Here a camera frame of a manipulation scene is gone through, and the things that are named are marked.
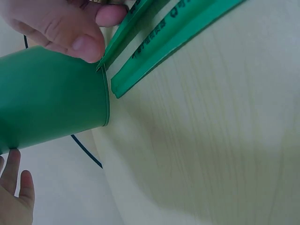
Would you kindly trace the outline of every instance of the wood grain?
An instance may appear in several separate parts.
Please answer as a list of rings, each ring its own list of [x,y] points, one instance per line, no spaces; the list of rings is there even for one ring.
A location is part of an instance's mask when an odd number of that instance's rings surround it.
[[[108,78],[177,1],[162,2]],[[110,96],[93,134],[125,224],[300,224],[299,11],[248,0]]]

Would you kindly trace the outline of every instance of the black cable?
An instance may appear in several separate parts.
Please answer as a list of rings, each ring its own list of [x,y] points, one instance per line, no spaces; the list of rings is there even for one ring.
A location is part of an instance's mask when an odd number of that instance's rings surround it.
[[[28,48],[27,37],[25,35],[24,35],[24,43],[25,43],[25,48]]]
[[[24,35],[24,43],[25,43],[25,48],[28,48],[28,42],[27,42],[27,37]],[[102,164],[97,160],[86,148],[85,146],[77,139],[75,135],[71,135],[73,140],[79,145],[79,147],[98,165],[103,169]]]
[[[79,147],[98,165],[103,169],[102,164],[85,148],[85,146],[77,139],[75,135],[71,135],[73,140],[79,145]]]

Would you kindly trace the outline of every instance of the green plastic cup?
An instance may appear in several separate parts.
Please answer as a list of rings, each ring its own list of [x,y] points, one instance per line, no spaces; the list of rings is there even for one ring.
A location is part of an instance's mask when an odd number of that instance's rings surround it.
[[[105,71],[42,47],[0,58],[0,154],[109,121]]]

